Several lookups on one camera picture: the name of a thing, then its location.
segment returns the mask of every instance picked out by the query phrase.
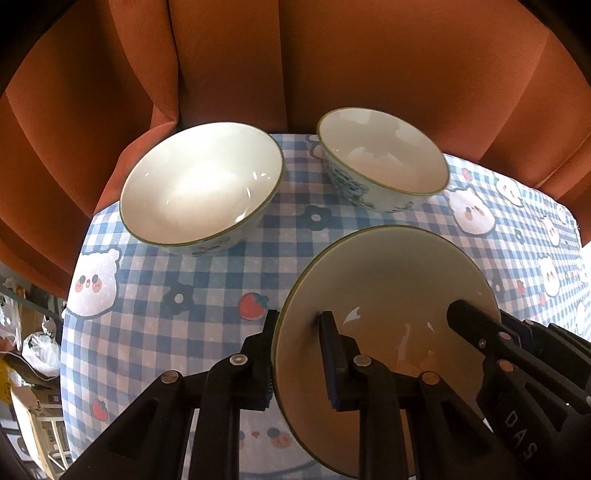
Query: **bowl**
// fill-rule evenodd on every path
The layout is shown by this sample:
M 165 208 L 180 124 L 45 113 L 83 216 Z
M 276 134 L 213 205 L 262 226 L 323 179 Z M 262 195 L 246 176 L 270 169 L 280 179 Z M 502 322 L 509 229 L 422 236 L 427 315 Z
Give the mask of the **bowl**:
M 125 181 L 119 211 L 136 239 L 198 257 L 258 226 L 285 169 L 267 133 L 231 122 L 188 128 L 156 145 Z
M 449 166 L 437 145 L 387 113 L 340 108 L 320 119 L 317 133 L 332 183 L 354 205 L 400 212 L 449 182 Z
M 272 349 L 278 404 L 312 457 L 343 475 L 358 474 L 359 412 L 332 410 L 326 391 L 316 321 L 325 310 L 362 354 L 414 377 L 437 372 L 482 418 L 476 393 L 484 356 L 447 325 L 447 308 L 460 299 L 500 323 L 476 264 L 453 243 L 415 227 L 361 230 L 312 260 L 281 309 Z M 407 427 L 405 437 L 413 467 Z

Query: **tablecloth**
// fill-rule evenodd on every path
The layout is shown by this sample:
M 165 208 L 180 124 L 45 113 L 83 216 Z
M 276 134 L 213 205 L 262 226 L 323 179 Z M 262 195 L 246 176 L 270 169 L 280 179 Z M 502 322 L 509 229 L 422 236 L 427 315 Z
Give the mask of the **tablecloth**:
M 162 372 L 194 374 L 237 352 L 261 330 L 267 309 L 281 308 L 314 256 L 374 225 L 415 225 L 451 240 L 482 270 L 500 308 L 590 337 L 580 237 L 564 206 L 446 155 L 445 192 L 410 210 L 371 212 L 336 193 L 315 135 L 274 138 L 285 154 L 285 179 L 258 229 L 228 251 L 193 258 L 145 245 L 125 230 L 117 203 L 93 218 L 61 351 L 74 457 Z M 242 413 L 240 445 L 245 479 L 338 477 L 299 447 L 274 401 L 264 413 Z

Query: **plastic bag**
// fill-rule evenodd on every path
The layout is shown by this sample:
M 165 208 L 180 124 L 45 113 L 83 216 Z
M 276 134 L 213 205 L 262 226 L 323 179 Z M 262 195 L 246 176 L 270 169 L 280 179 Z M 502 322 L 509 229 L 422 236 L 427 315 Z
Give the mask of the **plastic bag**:
M 17 285 L 11 278 L 4 282 L 6 288 L 16 292 Z M 21 315 L 18 303 L 12 298 L 0 294 L 0 352 L 10 352 L 14 347 L 20 347 Z
M 22 357 L 47 377 L 60 374 L 60 346 L 46 333 L 30 334 L 22 344 Z

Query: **curtain fold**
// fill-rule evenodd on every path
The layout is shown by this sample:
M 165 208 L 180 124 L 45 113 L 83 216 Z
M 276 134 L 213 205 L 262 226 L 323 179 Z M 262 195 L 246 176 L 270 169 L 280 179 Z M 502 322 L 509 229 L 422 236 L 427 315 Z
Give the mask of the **curtain fold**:
M 79 0 L 0 99 L 0 260 L 64 296 L 93 213 L 179 125 L 312 133 L 352 105 L 541 189 L 591 240 L 591 88 L 517 0 Z

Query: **bowl rim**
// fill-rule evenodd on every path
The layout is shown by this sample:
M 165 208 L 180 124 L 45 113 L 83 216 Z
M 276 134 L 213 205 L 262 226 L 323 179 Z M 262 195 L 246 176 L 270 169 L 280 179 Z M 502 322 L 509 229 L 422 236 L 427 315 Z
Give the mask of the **bowl rim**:
M 375 179 L 372 179 L 370 177 L 368 177 L 367 175 L 364 175 L 363 173 L 361 173 L 360 171 L 355 170 L 353 167 L 351 167 L 350 165 L 347 165 L 343 160 L 341 160 L 337 155 L 334 154 L 334 152 L 332 150 L 330 150 L 326 144 L 324 143 L 324 141 L 322 140 L 322 136 L 320 135 L 320 124 L 324 121 L 324 119 L 329 116 L 331 113 L 335 113 L 338 112 L 340 110 L 352 110 L 352 109 L 357 109 L 357 110 L 368 110 L 371 112 L 376 112 L 376 113 L 383 113 L 384 115 L 388 115 L 391 116 L 393 118 L 395 118 L 396 120 L 401 121 L 404 124 L 407 124 L 411 127 L 413 127 L 414 129 L 418 130 L 421 134 L 423 134 L 425 136 L 426 139 L 428 139 L 437 149 L 437 151 L 439 152 L 439 154 L 441 155 L 441 159 L 443 160 L 443 163 L 446 166 L 446 170 L 447 170 L 447 177 L 446 180 L 444 182 L 444 184 L 438 188 L 437 190 L 433 190 L 432 192 L 409 192 L 408 190 L 403 190 L 403 189 L 398 189 L 396 187 L 391 187 L 390 185 L 386 185 L 384 183 L 381 183 L 380 181 L 377 181 Z M 439 147 L 435 144 L 435 142 L 433 140 L 431 140 L 431 138 L 429 136 L 427 136 L 421 129 L 415 127 L 413 124 L 402 120 L 401 118 L 395 116 L 395 115 L 391 115 L 388 112 L 382 112 L 381 110 L 376 110 L 374 108 L 365 108 L 362 106 L 344 106 L 341 108 L 335 108 L 334 110 L 331 110 L 330 112 L 326 112 L 321 118 L 320 120 L 318 120 L 318 123 L 316 124 L 316 135 L 318 135 L 318 140 L 320 141 L 320 144 L 322 145 L 322 147 L 324 148 L 325 151 L 327 151 L 328 153 L 330 153 L 330 155 L 338 162 L 340 163 L 342 166 L 344 166 L 345 168 L 348 168 L 351 171 L 354 171 L 357 175 L 359 175 L 360 177 L 362 177 L 363 179 L 367 180 L 370 183 L 373 183 L 374 185 L 378 185 L 379 187 L 385 188 L 387 190 L 392 190 L 393 192 L 398 192 L 398 193 L 405 193 L 407 195 L 413 195 L 413 196 L 417 196 L 417 197 L 427 197 L 430 195 L 435 195 L 436 193 L 440 193 L 442 190 L 444 190 L 447 185 L 449 184 L 449 180 L 450 180 L 450 170 L 449 170 L 449 164 L 447 163 L 447 160 L 445 159 L 445 155 L 443 154 L 443 152 L 441 151 L 441 149 L 439 149 Z
M 406 229 L 413 229 L 413 230 L 419 230 L 419 231 L 422 231 L 422 232 L 430 233 L 431 235 L 434 235 L 434 236 L 440 238 L 441 240 L 444 240 L 445 242 L 449 243 L 451 246 L 453 246 L 454 248 L 456 248 L 457 250 L 459 250 L 463 255 L 465 255 L 466 258 L 470 262 L 472 262 L 474 264 L 474 266 L 476 267 L 476 269 L 478 269 L 478 271 L 480 272 L 480 274 L 482 275 L 482 277 L 485 279 L 486 285 L 488 286 L 488 290 L 490 290 L 491 295 L 492 295 L 492 299 L 493 299 L 493 301 L 496 304 L 496 308 L 497 308 L 497 310 L 499 310 L 499 323 L 501 322 L 500 321 L 500 318 L 501 318 L 501 310 L 499 308 L 499 303 L 497 302 L 496 297 L 495 297 L 495 293 L 494 293 L 492 287 L 489 285 L 488 281 L 486 280 L 486 277 L 485 277 L 484 273 L 482 272 L 482 270 L 480 269 L 480 267 L 478 267 L 478 265 L 476 265 L 476 263 L 474 262 L 474 260 L 471 259 L 471 257 L 467 253 L 465 253 L 464 250 L 462 250 L 460 247 L 458 247 L 455 243 L 453 243 L 452 241 L 448 240 L 444 236 L 438 235 L 437 233 L 434 233 L 434 232 L 432 232 L 430 230 L 425 230 L 424 228 L 420 228 L 420 227 L 417 227 L 417 226 L 414 226 L 414 225 L 404 225 L 404 224 L 399 224 L 399 223 L 394 223 L 394 224 L 389 224 L 389 225 L 374 225 L 374 226 L 370 226 L 370 227 L 367 227 L 367 228 L 363 228 L 361 230 L 357 230 L 356 232 L 352 232 L 352 233 L 350 233 L 348 235 L 345 235 L 344 237 L 339 238 L 336 242 L 330 244 L 328 247 L 326 247 L 324 250 L 322 250 L 322 252 L 320 252 L 318 255 L 316 255 L 312 259 L 312 261 L 308 264 L 308 266 L 306 266 L 306 268 L 298 276 L 298 279 L 295 281 L 293 287 L 291 288 L 289 294 L 287 295 L 287 298 L 285 299 L 285 302 L 281 306 L 279 317 L 277 319 L 277 324 L 275 325 L 275 330 L 273 331 L 273 340 L 271 342 L 271 374 L 272 374 L 272 380 L 273 380 L 273 393 L 275 395 L 275 399 L 277 400 L 277 405 L 279 406 L 279 411 L 281 412 L 281 415 L 285 419 L 285 422 L 287 423 L 287 426 L 288 426 L 291 434 L 294 436 L 294 438 L 300 444 L 300 446 L 306 451 L 306 453 L 308 453 L 308 455 L 310 455 L 319 464 L 325 466 L 326 468 L 331 469 L 333 472 L 336 472 L 339 475 L 343 475 L 343 476 L 347 476 L 347 477 L 349 476 L 348 473 L 342 472 L 342 471 L 336 469 L 333 465 L 329 465 L 328 463 L 322 461 L 318 456 L 316 456 L 316 454 L 313 453 L 308 448 L 308 446 L 300 439 L 300 437 L 295 432 L 295 430 L 293 428 L 293 425 L 291 424 L 290 419 L 288 418 L 288 416 L 287 416 L 287 414 L 285 412 L 285 408 L 283 407 L 283 403 L 281 402 L 281 397 L 280 397 L 280 394 L 279 394 L 279 390 L 277 388 L 277 345 L 279 343 L 279 334 L 281 333 L 281 326 L 282 326 L 283 321 L 285 319 L 285 313 L 287 311 L 287 308 L 289 307 L 289 305 L 290 305 L 290 303 L 291 303 L 294 295 L 296 294 L 296 290 L 298 289 L 299 285 L 303 282 L 305 276 L 310 272 L 310 270 L 312 270 L 312 268 L 326 254 L 328 254 L 335 247 L 338 247 L 340 244 L 344 243 L 349 238 L 352 238 L 352 237 L 357 236 L 359 234 L 367 233 L 367 232 L 373 231 L 373 230 L 392 229 L 392 228 L 406 228 Z
M 175 135 L 177 135 L 179 133 L 182 133 L 182 132 L 186 132 L 186 131 L 191 130 L 193 128 L 202 127 L 203 125 L 216 125 L 216 124 L 243 125 L 245 127 L 249 127 L 249 128 L 254 129 L 254 130 L 258 130 L 259 132 L 264 133 L 267 137 L 269 137 L 271 140 L 273 140 L 273 142 L 275 143 L 275 146 L 277 147 L 277 150 L 279 151 L 279 155 L 280 155 L 280 159 L 281 159 L 281 171 L 279 172 L 279 175 L 277 176 L 277 181 L 275 182 L 275 185 L 273 185 L 273 188 L 270 191 L 269 195 L 267 195 L 267 197 L 251 213 L 249 213 L 248 215 L 246 215 L 239 222 L 234 223 L 233 225 L 225 228 L 224 230 L 221 230 L 219 232 L 216 232 L 216 233 L 214 233 L 212 235 L 209 235 L 209 236 L 206 236 L 206 237 L 203 237 L 203 238 L 198 238 L 196 240 L 191 240 L 191 241 L 188 241 L 188 242 L 178 242 L 178 243 L 162 244 L 162 243 L 158 243 L 158 242 L 153 242 L 153 241 L 150 241 L 150 240 L 146 240 L 145 238 L 142 238 L 139 235 L 133 233 L 131 231 L 131 229 L 127 226 L 127 224 L 125 223 L 125 220 L 123 218 L 123 210 L 121 208 L 121 205 L 123 203 L 122 202 L 122 199 L 123 199 L 123 193 L 125 191 L 125 187 L 127 186 L 127 183 L 129 182 L 129 178 L 131 177 L 131 174 L 138 167 L 138 165 L 140 164 L 140 162 L 153 149 L 155 149 L 157 146 L 161 145 L 163 142 L 167 141 L 168 139 L 174 137 Z M 243 225 L 244 223 L 246 223 L 248 220 L 250 220 L 250 218 L 252 218 L 257 213 L 259 213 L 264 207 L 266 207 L 271 202 L 271 200 L 275 196 L 275 194 L 277 193 L 277 190 L 279 190 L 279 187 L 281 185 L 281 182 L 283 181 L 284 175 L 285 175 L 285 155 L 283 153 L 283 150 L 281 149 L 281 146 L 279 145 L 279 142 L 277 142 L 277 140 L 275 140 L 275 138 L 273 138 L 272 135 L 270 135 L 268 132 L 265 132 L 262 128 L 254 127 L 253 125 L 248 125 L 248 124 L 244 124 L 244 123 L 241 123 L 241 122 L 209 122 L 209 123 L 206 123 L 206 124 L 195 125 L 194 127 L 186 128 L 184 130 L 181 130 L 180 132 L 176 132 L 175 134 L 171 135 L 170 137 L 167 137 L 164 140 L 162 140 L 161 142 L 157 143 L 152 148 L 150 148 L 150 150 L 148 150 L 142 156 L 142 158 L 140 158 L 139 161 L 134 165 L 134 167 L 131 169 L 131 171 L 127 175 L 127 178 L 125 179 L 125 183 L 123 184 L 123 188 L 121 189 L 121 196 L 119 197 L 119 217 L 121 218 L 121 223 L 123 223 L 123 226 L 125 227 L 125 229 L 132 236 L 136 237 L 137 240 L 139 240 L 139 241 L 141 241 L 141 242 L 143 242 L 143 243 L 145 243 L 147 245 L 152 245 L 154 247 L 187 247 L 189 245 L 195 245 L 195 244 L 199 244 L 199 243 L 202 243 L 202 242 L 207 242 L 209 240 L 213 240 L 214 238 L 217 238 L 217 237 L 220 237 L 222 235 L 225 235 L 226 233 L 229 233 L 230 231 L 232 231 L 232 230 L 240 227 L 241 225 Z

